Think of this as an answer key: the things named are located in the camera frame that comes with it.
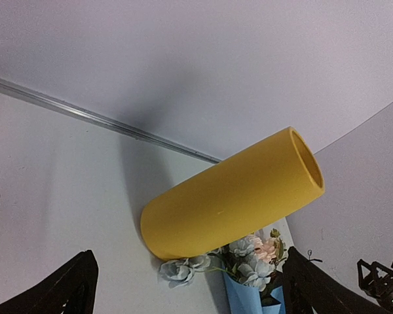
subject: flower bouquet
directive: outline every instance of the flower bouquet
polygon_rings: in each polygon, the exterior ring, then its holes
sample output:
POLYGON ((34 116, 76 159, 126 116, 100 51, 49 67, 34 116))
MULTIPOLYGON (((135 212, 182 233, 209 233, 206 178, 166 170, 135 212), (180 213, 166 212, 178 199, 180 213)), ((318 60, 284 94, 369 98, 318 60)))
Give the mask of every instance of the flower bouquet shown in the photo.
POLYGON ((170 260, 160 274, 177 287, 190 284, 198 272, 222 271, 232 314, 285 314, 280 270, 286 257, 280 232, 265 236, 260 230, 207 254, 170 260))

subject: yellow tube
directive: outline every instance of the yellow tube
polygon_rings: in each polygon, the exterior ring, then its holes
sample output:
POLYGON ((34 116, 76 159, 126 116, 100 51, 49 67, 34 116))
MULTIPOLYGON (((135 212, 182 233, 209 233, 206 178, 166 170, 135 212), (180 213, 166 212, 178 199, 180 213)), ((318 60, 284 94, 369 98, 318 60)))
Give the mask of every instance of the yellow tube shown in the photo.
POLYGON ((293 128, 286 128, 152 200, 141 215, 141 233, 149 250, 163 260, 197 256, 323 193, 312 152, 293 128))

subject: metal strip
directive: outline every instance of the metal strip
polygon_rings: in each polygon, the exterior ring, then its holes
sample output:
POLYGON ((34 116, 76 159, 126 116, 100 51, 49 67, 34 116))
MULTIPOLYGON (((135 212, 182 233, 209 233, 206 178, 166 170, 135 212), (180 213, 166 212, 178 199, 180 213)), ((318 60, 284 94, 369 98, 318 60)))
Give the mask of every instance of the metal strip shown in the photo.
POLYGON ((50 109, 52 111, 65 114, 67 116, 71 116, 73 118, 92 123, 96 126, 100 126, 111 131, 131 136, 134 139, 139 139, 148 143, 158 145, 160 147, 173 150, 175 152, 180 152, 181 154, 194 157, 199 160, 204 160, 205 162, 218 164, 221 161, 217 158, 208 156, 183 145, 179 145, 175 142, 169 141, 157 135, 137 129, 133 126, 129 126, 128 124, 110 119, 97 113, 93 113, 92 111, 82 109, 65 101, 50 97, 48 95, 44 95, 34 90, 30 90, 29 88, 13 84, 1 78, 0 93, 23 101, 27 101, 28 103, 38 105, 42 108, 50 109))

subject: cylinder opening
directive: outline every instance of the cylinder opening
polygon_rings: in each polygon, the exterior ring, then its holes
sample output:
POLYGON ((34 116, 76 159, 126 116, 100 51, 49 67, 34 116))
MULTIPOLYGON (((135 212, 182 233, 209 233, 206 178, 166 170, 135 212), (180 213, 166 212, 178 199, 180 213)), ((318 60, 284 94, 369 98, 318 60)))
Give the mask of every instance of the cylinder opening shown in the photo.
POLYGON ((293 138, 294 145, 311 178, 320 188, 323 188, 324 182, 322 172, 314 159, 313 153, 295 130, 291 130, 291 137, 293 138))

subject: white wall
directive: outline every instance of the white wall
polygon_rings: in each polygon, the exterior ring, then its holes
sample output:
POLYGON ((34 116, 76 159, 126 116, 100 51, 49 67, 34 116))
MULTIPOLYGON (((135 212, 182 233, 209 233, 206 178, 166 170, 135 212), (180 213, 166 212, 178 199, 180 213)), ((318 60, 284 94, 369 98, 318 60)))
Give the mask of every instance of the white wall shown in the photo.
POLYGON ((333 278, 365 296, 357 261, 393 261, 393 104, 316 157, 326 193, 287 218, 291 234, 301 252, 312 249, 333 278))
POLYGON ((0 77, 218 158, 393 101, 393 0, 0 0, 0 77))
POLYGON ((92 249, 95 313, 228 313, 220 274, 158 283, 136 230, 149 200, 208 166, 0 94, 0 303, 92 249))

